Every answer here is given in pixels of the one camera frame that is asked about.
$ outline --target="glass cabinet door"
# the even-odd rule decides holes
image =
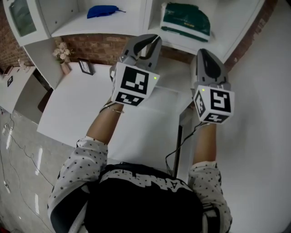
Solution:
[[[15,0],[9,10],[20,36],[36,31],[26,0]]]

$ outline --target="white wall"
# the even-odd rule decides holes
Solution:
[[[291,221],[291,8],[269,22],[229,74],[235,115],[218,130],[232,233],[279,233]]]

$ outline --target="white table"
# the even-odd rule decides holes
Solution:
[[[111,96],[110,66],[94,64],[93,76],[81,72],[78,63],[52,93],[37,131],[67,145],[76,146],[100,108]],[[176,149],[179,116],[177,92],[156,88],[141,107],[125,106],[109,144],[108,158],[166,169],[165,156]],[[173,167],[174,157],[169,159]]]
[[[35,67],[25,72],[20,67],[13,67],[8,76],[0,81],[0,106],[9,113],[17,110],[35,123],[39,123],[42,113],[37,106],[46,94],[45,88],[34,77]]]

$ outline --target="picture frame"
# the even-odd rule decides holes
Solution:
[[[7,87],[9,87],[12,82],[13,82],[13,76],[11,76],[10,79],[7,81]]]
[[[93,70],[89,60],[78,58],[78,62],[83,73],[93,75]]]

